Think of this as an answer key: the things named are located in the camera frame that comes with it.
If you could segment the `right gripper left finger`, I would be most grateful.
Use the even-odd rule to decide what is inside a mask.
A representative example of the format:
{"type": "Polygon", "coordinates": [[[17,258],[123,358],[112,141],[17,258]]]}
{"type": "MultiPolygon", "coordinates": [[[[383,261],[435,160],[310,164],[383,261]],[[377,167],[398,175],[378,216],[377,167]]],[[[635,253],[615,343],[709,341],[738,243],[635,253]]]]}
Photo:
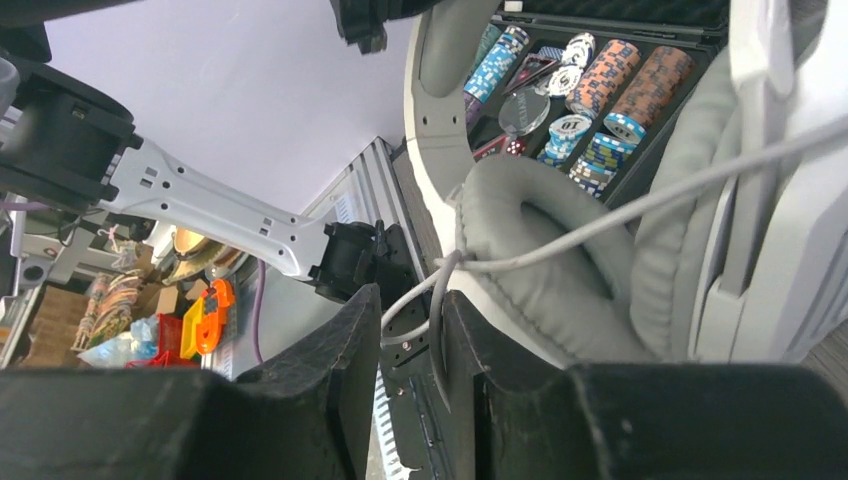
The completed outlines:
{"type": "Polygon", "coordinates": [[[1,375],[5,479],[362,479],[381,302],[362,287],[323,326],[234,380],[198,368],[1,375]]]}

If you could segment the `white grey angular headphones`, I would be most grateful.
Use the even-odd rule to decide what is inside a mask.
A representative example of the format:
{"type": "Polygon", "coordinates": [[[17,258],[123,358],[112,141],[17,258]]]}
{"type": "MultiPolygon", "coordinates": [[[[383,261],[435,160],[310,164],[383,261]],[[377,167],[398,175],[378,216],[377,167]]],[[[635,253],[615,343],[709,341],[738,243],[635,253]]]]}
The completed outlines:
{"type": "Polygon", "coordinates": [[[728,3],[648,190],[614,207],[533,158],[473,158],[464,86],[496,2],[415,24],[406,133],[463,255],[449,285],[556,366],[798,362],[847,325],[847,5],[728,3]]]}

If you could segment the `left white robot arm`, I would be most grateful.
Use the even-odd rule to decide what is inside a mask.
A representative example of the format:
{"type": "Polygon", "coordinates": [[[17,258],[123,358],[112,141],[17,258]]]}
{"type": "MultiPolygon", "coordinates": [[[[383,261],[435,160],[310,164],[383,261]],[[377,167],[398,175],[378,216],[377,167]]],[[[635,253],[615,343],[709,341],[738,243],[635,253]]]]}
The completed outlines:
{"type": "Polygon", "coordinates": [[[100,208],[186,227],[341,303],[369,284],[384,306],[427,290],[409,249],[391,245],[395,226],[310,219],[226,186],[138,135],[118,101],[54,69],[45,23],[103,8],[101,1],[1,5],[1,107],[20,113],[1,147],[4,211],[100,208]]]}

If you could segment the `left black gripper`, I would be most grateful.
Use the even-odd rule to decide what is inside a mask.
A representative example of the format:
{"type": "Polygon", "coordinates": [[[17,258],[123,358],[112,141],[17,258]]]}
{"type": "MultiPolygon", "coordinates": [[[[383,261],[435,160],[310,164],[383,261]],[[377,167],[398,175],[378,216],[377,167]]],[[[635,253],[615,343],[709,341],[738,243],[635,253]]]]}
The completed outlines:
{"type": "Polygon", "coordinates": [[[415,17],[441,0],[330,0],[339,36],[362,55],[387,47],[385,24],[415,17]]]}

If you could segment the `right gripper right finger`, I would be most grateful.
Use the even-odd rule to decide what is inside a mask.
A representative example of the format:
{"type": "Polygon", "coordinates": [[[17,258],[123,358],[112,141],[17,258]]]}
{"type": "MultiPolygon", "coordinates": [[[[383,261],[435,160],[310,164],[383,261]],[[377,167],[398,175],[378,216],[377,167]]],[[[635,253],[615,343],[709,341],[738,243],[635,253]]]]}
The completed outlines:
{"type": "Polygon", "coordinates": [[[768,364],[557,369],[460,292],[444,301],[461,479],[843,479],[847,409],[818,374],[768,364]]]}

